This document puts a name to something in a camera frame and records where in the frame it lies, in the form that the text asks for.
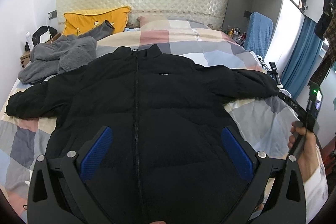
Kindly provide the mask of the person's right hand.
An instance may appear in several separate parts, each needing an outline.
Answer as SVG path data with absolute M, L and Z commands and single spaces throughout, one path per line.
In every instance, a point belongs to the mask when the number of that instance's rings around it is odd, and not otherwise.
M 292 148 L 299 136 L 305 138 L 305 143 L 301 155 L 298 157 L 298 166 L 302 180 L 307 184 L 315 174 L 321 174 L 321 155 L 317 146 L 316 135 L 307 130 L 304 126 L 299 126 L 300 121 L 291 123 L 291 135 L 289 137 L 288 147 Z

